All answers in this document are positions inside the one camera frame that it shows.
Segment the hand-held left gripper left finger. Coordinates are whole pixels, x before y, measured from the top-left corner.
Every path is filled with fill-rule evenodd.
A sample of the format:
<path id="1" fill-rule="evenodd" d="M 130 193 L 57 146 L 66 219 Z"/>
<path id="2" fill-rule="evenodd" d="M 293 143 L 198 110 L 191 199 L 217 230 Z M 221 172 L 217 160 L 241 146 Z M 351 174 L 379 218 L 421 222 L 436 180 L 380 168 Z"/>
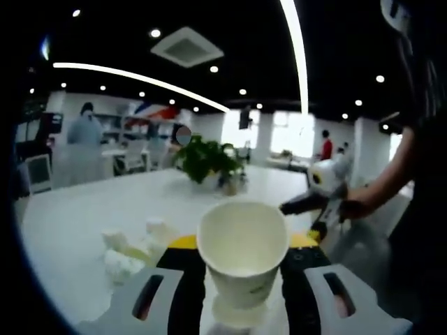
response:
<path id="1" fill-rule="evenodd" d="M 199 334 L 205 273 L 196 237 L 180 237 L 155 267 L 142 269 L 114 291 L 103 315 L 81 322 L 79 333 Z"/>

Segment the person's right hand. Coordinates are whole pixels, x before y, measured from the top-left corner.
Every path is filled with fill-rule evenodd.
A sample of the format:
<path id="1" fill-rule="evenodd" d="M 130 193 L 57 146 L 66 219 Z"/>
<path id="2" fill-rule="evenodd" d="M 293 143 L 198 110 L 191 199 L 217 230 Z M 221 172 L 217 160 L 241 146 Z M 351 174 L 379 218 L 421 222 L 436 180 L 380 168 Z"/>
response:
<path id="1" fill-rule="evenodd" d="M 364 218 L 372 212 L 371 207 L 363 201 L 343 200 L 339 207 L 340 221 Z"/>

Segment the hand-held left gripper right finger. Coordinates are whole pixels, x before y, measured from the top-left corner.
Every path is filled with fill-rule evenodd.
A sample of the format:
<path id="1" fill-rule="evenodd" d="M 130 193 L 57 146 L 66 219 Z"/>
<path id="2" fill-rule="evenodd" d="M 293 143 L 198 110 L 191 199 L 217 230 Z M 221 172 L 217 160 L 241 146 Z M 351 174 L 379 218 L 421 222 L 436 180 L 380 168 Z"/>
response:
<path id="1" fill-rule="evenodd" d="M 304 234 L 291 235 L 280 272 L 290 334 L 411 332 L 412 322 L 387 314 L 368 284 L 343 265 L 330 264 Z"/>

